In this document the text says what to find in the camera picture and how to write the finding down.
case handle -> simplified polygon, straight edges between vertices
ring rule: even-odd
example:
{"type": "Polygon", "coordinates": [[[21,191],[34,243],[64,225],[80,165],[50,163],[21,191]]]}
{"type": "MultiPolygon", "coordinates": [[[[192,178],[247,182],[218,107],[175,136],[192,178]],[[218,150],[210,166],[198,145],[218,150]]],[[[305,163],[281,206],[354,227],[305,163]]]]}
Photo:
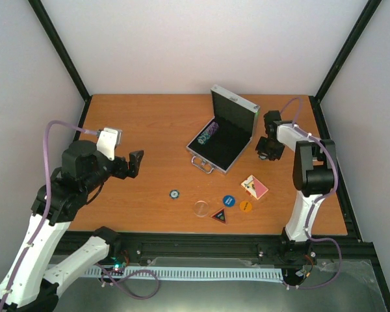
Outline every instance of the case handle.
{"type": "Polygon", "coordinates": [[[211,169],[209,170],[209,171],[207,171],[206,169],[205,169],[205,165],[207,164],[206,162],[205,162],[205,160],[203,160],[203,159],[201,159],[201,164],[196,164],[194,161],[195,161],[195,159],[197,159],[197,158],[199,158],[199,157],[197,157],[197,156],[193,156],[193,158],[192,158],[192,160],[191,160],[191,163],[196,167],[196,168],[199,168],[199,169],[201,169],[202,171],[204,171],[206,174],[210,174],[212,171],[214,171],[214,167],[212,167],[211,165],[211,169]]]}

open briefcase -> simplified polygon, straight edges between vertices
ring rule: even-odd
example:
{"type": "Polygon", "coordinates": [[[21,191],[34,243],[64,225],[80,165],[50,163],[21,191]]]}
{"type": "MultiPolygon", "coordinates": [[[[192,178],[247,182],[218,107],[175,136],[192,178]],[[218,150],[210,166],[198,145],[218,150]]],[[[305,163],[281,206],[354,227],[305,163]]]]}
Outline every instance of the open briefcase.
{"type": "Polygon", "coordinates": [[[214,169],[226,174],[252,141],[260,106],[218,85],[211,88],[211,94],[214,118],[187,149],[194,166],[207,174],[214,169]]]}

red triangle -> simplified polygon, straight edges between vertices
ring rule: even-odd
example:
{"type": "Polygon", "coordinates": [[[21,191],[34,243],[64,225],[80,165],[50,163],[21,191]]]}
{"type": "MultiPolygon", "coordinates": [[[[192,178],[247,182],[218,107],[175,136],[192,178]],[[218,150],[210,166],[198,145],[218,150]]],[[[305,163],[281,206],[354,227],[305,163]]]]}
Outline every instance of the red triangle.
{"type": "Polygon", "coordinates": [[[213,214],[211,216],[211,218],[214,219],[214,220],[220,221],[220,222],[222,222],[224,224],[227,224],[226,213],[225,213],[224,208],[218,210],[215,214],[213,214]]]}
{"type": "Polygon", "coordinates": [[[257,180],[255,177],[253,177],[253,183],[254,183],[255,196],[257,197],[257,199],[259,199],[268,191],[268,188],[266,188],[262,184],[262,182],[257,180]]]}

black poker chip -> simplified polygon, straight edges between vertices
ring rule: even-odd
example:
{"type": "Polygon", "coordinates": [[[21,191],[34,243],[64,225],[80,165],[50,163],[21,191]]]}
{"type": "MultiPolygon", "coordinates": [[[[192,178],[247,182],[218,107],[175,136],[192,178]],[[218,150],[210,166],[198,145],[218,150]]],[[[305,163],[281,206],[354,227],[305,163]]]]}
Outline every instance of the black poker chip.
{"type": "Polygon", "coordinates": [[[179,197],[179,191],[178,190],[171,190],[169,193],[169,196],[171,199],[175,200],[179,197]]]}

white wall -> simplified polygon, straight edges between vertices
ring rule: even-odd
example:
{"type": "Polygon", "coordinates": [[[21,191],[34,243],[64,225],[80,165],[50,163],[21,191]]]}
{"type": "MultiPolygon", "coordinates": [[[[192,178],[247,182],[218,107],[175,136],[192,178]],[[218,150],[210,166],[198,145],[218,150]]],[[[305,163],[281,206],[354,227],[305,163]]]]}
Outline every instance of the white wall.
{"type": "MultiPolygon", "coordinates": [[[[27,1],[0,1],[0,281],[27,229],[30,208],[45,183],[46,123],[77,123],[83,101],[27,1]]],[[[51,132],[51,164],[73,132],[51,132]]]]}
{"type": "Polygon", "coordinates": [[[322,102],[363,238],[390,288],[390,0],[383,1],[322,102]]]}
{"type": "Polygon", "coordinates": [[[44,0],[91,94],[316,94],[367,0],[44,0]]]}

